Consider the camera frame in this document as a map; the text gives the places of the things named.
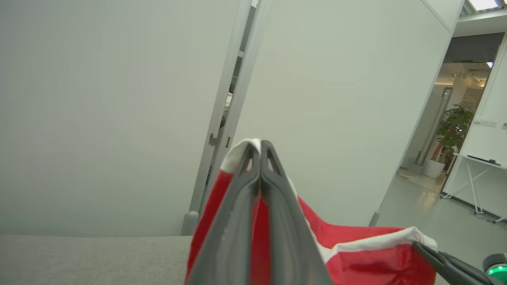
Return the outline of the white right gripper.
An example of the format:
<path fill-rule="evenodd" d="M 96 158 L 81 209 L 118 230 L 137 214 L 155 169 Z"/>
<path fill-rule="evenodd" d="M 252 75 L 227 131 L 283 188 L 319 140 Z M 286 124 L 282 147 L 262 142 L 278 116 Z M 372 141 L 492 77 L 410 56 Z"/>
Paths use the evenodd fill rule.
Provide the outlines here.
<path fill-rule="evenodd" d="M 420 242 L 412 248 L 451 285 L 494 285 L 496 280 L 507 284 L 507 254 L 492 254 L 483 261 L 483 271 L 450 254 L 435 251 Z"/>

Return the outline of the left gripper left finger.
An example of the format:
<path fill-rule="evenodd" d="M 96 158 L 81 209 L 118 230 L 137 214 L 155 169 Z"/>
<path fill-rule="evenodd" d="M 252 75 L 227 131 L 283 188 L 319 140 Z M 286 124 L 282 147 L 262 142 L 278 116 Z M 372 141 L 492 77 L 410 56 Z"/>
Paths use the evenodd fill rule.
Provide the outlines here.
<path fill-rule="evenodd" d="M 248 285 L 259 151 L 248 144 L 190 270 L 187 285 Z"/>

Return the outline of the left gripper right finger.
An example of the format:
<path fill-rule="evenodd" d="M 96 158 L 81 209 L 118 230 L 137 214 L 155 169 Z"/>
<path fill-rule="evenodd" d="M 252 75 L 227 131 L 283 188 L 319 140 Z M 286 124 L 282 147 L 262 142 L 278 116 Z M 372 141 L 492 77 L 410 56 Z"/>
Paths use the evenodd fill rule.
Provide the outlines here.
<path fill-rule="evenodd" d="M 261 191 L 269 213 L 271 284 L 331 285 L 297 194 L 270 141 L 261 142 Z"/>

